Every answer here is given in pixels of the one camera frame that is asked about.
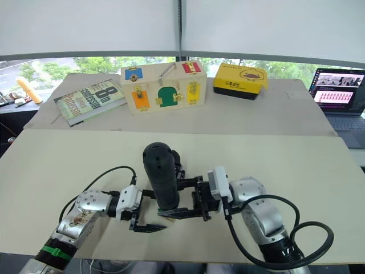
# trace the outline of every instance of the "green tape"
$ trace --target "green tape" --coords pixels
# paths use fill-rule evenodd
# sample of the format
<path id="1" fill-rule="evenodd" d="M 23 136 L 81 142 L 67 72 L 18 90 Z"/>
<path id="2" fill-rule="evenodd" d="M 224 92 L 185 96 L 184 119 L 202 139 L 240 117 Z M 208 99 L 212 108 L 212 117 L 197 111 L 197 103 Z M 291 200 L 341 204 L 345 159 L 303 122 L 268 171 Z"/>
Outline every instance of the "green tape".
<path id="1" fill-rule="evenodd" d="M 59 248 L 48 247 L 48 246 L 45 245 L 45 246 L 42 247 L 41 250 L 50 253 L 52 256 L 60 257 L 60 258 L 63 258 L 65 260 L 68 260 L 68 261 L 71 261 L 71 259 L 72 259 L 72 257 L 70 255 L 64 253 Z"/>

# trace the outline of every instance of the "book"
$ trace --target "book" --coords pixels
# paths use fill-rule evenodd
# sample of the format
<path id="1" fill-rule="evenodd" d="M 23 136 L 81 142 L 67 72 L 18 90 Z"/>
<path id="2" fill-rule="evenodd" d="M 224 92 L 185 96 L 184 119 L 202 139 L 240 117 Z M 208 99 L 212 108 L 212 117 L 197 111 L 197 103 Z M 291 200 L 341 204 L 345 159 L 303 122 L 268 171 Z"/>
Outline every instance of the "book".
<path id="1" fill-rule="evenodd" d="M 70 127 L 126 104 L 121 87 L 111 79 L 54 99 Z"/>

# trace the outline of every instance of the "table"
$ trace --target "table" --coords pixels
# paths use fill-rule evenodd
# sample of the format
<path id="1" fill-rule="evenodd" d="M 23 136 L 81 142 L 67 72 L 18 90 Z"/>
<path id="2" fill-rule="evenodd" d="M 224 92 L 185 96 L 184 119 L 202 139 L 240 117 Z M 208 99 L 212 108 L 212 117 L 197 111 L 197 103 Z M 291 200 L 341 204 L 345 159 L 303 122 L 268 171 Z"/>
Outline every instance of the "table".
<path id="1" fill-rule="evenodd" d="M 58 223 L 63 205 L 103 171 L 122 164 L 135 168 L 137 186 L 148 185 L 142 151 L 155 141 L 177 150 L 186 176 L 224 165 L 230 180 L 253 176 L 268 193 L 281 195 L 301 210 L 302 221 L 317 220 L 335 233 L 332 248 L 316 263 L 364 263 L 363 197 L 365 175 L 340 138 L 333 136 L 211 135 L 87 130 L 24 130 L 0 159 L 0 252 L 36 254 Z M 95 187 L 120 190 L 129 171 L 114 171 Z M 152 234 L 128 230 L 128 223 L 103 219 L 77 257 L 120 260 L 247 263 L 222 215 L 169 221 L 149 202 L 144 220 L 167 229 Z M 191 206 L 189 191 L 181 205 Z M 292 211 L 278 204 L 288 229 Z M 244 244 L 260 256 L 239 216 L 234 225 Z M 304 229 L 297 243 L 305 254 L 325 233 Z"/>
<path id="2" fill-rule="evenodd" d="M 270 79 L 269 90 L 252 101 L 215 94 L 213 78 L 208 78 L 204 106 L 137 116 L 121 106 L 71 128 L 53 102 L 79 88 L 107 79 L 119 82 L 119 78 L 115 74 L 69 74 L 25 128 L 337 136 L 303 82 L 295 79 Z"/>

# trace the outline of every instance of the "black cylinder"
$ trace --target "black cylinder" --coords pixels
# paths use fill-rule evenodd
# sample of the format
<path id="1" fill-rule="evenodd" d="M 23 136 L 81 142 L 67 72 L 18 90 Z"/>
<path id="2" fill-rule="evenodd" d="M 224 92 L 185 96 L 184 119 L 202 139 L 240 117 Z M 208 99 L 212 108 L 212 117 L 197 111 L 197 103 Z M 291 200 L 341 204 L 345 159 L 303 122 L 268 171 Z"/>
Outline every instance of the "black cylinder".
<path id="1" fill-rule="evenodd" d="M 259 248 L 268 263 L 289 263 L 301 259 L 288 237 L 272 244 L 259 245 Z"/>
<path id="2" fill-rule="evenodd" d="M 34 259 L 64 270 L 76 251 L 77 248 L 74 245 L 66 244 L 58 239 L 49 238 Z"/>
<path id="3" fill-rule="evenodd" d="M 159 207 L 162 210 L 179 205 L 177 192 L 175 160 L 168 145 L 152 143 L 143 151 L 143 165 Z"/>

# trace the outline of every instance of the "laptop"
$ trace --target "laptop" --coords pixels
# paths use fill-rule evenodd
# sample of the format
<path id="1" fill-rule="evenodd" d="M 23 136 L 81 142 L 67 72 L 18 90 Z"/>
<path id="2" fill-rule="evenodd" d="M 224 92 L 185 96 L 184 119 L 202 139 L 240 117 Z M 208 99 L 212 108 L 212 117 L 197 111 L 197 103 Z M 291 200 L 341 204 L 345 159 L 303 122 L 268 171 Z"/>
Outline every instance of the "laptop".
<path id="1" fill-rule="evenodd" d="M 348 148 L 365 149 L 364 77 L 365 70 L 318 68 L 309 89 Z"/>

